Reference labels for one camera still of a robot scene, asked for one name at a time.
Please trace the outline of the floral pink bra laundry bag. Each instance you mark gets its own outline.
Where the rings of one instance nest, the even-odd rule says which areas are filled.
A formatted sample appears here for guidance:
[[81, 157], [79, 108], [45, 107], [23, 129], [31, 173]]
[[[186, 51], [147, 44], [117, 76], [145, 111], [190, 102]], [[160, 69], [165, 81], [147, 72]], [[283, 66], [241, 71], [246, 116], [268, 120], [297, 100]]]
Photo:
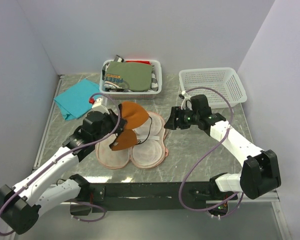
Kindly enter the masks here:
[[116, 170], [132, 162], [140, 169], [151, 169], [162, 163], [169, 155], [169, 150], [164, 144], [168, 134], [164, 128], [165, 121], [157, 113], [149, 112], [148, 114], [149, 119], [133, 130], [136, 139], [141, 142], [140, 145], [113, 151], [109, 145], [116, 138], [114, 134], [96, 145], [96, 157], [101, 165]]

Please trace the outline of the white clothes basket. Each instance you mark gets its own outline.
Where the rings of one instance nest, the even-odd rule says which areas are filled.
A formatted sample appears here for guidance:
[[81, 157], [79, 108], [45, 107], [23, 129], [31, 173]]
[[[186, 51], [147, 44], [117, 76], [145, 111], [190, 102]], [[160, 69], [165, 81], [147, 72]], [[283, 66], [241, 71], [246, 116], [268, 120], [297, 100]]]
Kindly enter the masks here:
[[103, 94], [110, 95], [111, 98], [116, 100], [138, 100], [138, 99], [145, 99], [145, 100], [152, 100], [154, 99], [161, 91], [163, 85], [163, 75], [162, 75], [162, 66], [158, 60], [154, 59], [136, 59], [136, 61], [149, 61], [154, 68], [155, 77], [158, 83], [158, 90], [157, 91], [144, 91], [144, 92], [109, 92], [105, 91], [105, 81], [103, 79], [103, 74], [100, 75], [99, 80], [99, 91]]

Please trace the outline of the orange bra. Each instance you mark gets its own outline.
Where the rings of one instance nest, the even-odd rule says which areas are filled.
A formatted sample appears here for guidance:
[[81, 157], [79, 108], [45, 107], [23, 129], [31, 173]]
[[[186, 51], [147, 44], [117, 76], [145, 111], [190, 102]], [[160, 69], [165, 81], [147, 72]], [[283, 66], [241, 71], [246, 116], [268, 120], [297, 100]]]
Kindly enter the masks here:
[[120, 110], [119, 127], [114, 132], [115, 139], [109, 145], [112, 151], [121, 151], [138, 145], [134, 129], [139, 128], [150, 118], [148, 112], [139, 104], [124, 101], [118, 105]]

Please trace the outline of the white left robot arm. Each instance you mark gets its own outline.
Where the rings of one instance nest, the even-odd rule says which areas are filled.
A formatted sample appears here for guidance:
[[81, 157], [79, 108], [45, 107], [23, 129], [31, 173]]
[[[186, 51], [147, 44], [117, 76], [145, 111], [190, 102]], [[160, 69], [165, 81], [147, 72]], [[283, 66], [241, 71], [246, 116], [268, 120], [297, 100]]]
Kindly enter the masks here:
[[89, 112], [46, 163], [14, 186], [0, 188], [0, 220], [11, 227], [12, 233], [26, 233], [44, 212], [64, 201], [84, 201], [89, 197], [90, 183], [78, 174], [56, 187], [51, 185], [92, 153], [96, 144], [123, 128], [126, 121], [122, 107], [116, 109], [117, 113], [111, 109]]

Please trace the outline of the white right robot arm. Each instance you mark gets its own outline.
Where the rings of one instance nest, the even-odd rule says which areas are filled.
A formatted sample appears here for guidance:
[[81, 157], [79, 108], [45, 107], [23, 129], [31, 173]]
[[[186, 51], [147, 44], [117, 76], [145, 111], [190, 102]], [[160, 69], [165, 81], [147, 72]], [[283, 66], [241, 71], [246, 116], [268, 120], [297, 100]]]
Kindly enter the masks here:
[[197, 126], [223, 145], [240, 163], [240, 173], [221, 173], [210, 179], [209, 193], [221, 199], [227, 192], [244, 193], [256, 199], [281, 186], [276, 153], [263, 150], [236, 131], [220, 113], [213, 113], [205, 95], [192, 96], [182, 106], [173, 106], [165, 129], [185, 130]]

